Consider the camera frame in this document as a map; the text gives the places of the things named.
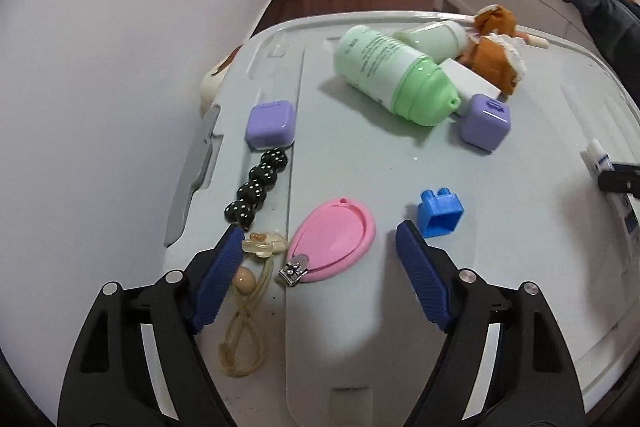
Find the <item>white ointment tube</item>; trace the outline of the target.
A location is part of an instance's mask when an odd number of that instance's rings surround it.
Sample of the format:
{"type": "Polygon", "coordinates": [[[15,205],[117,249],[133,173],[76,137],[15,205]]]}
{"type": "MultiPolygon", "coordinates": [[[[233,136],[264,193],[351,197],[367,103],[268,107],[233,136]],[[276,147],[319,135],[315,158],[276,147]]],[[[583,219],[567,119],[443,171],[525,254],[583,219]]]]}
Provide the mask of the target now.
{"type": "Polygon", "coordinates": [[[613,162],[597,139],[592,139],[585,155],[598,189],[610,202],[622,224],[630,257],[639,254],[639,165],[613,162]]]}

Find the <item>pink oval nail clipper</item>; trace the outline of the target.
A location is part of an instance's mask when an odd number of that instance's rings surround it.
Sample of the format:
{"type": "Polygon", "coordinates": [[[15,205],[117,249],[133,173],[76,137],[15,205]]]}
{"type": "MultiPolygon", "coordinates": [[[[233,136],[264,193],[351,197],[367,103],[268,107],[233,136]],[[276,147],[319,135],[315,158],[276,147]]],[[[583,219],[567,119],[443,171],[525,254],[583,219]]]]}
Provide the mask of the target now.
{"type": "Polygon", "coordinates": [[[335,277],[367,254],[375,235],[376,224],[365,205],[346,197],[329,200],[299,225],[279,277],[288,287],[335,277]]]}

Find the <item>pale green small bottle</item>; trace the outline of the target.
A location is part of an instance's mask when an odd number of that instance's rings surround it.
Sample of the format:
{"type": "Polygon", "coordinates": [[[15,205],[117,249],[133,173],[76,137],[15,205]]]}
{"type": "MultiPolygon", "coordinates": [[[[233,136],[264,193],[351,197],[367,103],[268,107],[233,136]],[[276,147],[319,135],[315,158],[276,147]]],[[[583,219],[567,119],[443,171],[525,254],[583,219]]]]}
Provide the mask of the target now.
{"type": "Polygon", "coordinates": [[[398,30],[393,37],[431,57],[437,64],[459,57],[469,46],[468,34],[453,20],[398,30]]]}

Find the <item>green cap lotion bottle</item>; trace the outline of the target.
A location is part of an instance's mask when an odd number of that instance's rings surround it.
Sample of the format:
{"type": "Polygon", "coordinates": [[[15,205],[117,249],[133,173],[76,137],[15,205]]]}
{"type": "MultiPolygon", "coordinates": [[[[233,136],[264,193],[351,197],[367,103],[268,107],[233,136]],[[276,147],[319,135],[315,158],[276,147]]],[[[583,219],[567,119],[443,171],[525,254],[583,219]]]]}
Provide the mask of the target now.
{"type": "Polygon", "coordinates": [[[344,33],[333,64],[352,87],[422,127],[437,126],[462,103],[454,83],[431,57],[366,25],[344,33]]]}

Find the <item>purple cube charger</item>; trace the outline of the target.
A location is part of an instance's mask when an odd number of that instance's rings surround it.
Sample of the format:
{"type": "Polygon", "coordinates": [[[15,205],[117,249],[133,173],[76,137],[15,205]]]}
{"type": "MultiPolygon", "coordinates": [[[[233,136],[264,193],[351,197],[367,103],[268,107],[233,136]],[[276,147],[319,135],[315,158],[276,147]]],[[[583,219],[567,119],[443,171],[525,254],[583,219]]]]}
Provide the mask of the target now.
{"type": "Polygon", "coordinates": [[[485,152],[492,153],[511,131],[510,108],[488,95],[477,93],[471,98],[460,126],[461,139],[485,152]]]}

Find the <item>blue toy building block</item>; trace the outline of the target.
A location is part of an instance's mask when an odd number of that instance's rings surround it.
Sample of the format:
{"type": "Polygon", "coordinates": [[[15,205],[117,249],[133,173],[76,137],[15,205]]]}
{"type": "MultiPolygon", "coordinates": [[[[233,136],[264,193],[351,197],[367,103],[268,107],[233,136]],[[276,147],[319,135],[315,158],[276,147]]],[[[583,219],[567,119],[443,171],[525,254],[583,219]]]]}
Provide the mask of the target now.
{"type": "Polygon", "coordinates": [[[448,187],[436,192],[425,190],[418,206],[418,230],[426,239],[448,235],[457,228],[463,213],[458,195],[448,187]]]}

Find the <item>orange plush animal toy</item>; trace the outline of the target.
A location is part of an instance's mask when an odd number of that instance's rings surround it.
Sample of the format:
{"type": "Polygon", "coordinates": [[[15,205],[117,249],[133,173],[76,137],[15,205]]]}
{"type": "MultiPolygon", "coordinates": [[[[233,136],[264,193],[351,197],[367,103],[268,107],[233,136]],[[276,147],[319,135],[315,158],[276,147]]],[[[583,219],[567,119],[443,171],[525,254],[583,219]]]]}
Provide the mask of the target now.
{"type": "Polygon", "coordinates": [[[520,36],[471,34],[468,47],[457,61],[498,88],[503,98],[510,98],[526,73],[521,56],[526,46],[520,36]]]}

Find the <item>black bead hair clip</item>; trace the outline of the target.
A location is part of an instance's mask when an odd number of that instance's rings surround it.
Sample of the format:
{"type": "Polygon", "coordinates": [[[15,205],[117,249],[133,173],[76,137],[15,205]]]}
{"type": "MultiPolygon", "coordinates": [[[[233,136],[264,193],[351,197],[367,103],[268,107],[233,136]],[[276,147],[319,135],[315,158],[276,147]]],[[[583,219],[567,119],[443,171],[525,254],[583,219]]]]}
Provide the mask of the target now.
{"type": "Polygon", "coordinates": [[[265,204],[268,193],[286,167],[288,155],[284,148],[272,148],[262,153],[258,164],[247,173],[247,181],[236,190],[235,200],[224,208],[224,219],[230,225],[237,225],[248,231],[256,212],[265,204]]]}

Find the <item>white charger block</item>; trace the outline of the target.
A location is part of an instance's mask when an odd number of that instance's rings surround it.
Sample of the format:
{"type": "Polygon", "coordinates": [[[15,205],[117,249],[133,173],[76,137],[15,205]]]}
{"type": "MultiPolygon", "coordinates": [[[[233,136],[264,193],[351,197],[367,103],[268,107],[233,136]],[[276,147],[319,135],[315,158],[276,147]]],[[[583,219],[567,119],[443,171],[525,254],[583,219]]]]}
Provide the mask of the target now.
{"type": "Polygon", "coordinates": [[[461,100],[461,105],[458,109],[459,113],[466,111],[466,108],[471,102],[471,98],[476,94],[484,94],[489,96],[489,98],[499,98],[500,90],[496,86],[453,58],[447,58],[447,60],[439,64],[439,67],[447,75],[458,92],[461,100]]]}

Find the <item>brown plush head pen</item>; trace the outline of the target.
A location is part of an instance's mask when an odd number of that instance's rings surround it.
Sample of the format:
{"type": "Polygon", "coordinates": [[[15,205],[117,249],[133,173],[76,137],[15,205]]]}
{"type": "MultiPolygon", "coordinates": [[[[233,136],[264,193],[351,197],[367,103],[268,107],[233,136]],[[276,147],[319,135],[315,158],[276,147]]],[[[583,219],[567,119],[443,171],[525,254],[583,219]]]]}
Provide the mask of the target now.
{"type": "Polygon", "coordinates": [[[547,49],[549,41],[518,30],[518,21],[515,15],[500,4],[484,6],[474,15],[474,28],[481,36],[488,36],[493,32],[498,35],[507,35],[513,38],[521,38],[529,46],[547,49]]]}

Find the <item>purple earbud case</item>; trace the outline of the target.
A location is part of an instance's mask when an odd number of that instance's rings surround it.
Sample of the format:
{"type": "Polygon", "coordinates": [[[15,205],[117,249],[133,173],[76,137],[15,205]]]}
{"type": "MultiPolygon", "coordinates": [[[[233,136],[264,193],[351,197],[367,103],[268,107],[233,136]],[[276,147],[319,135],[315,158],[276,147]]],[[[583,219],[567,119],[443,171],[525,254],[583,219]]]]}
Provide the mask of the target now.
{"type": "Polygon", "coordinates": [[[245,140],[254,150],[289,147],[295,140],[296,112],[288,101],[255,105],[250,111],[245,140]]]}

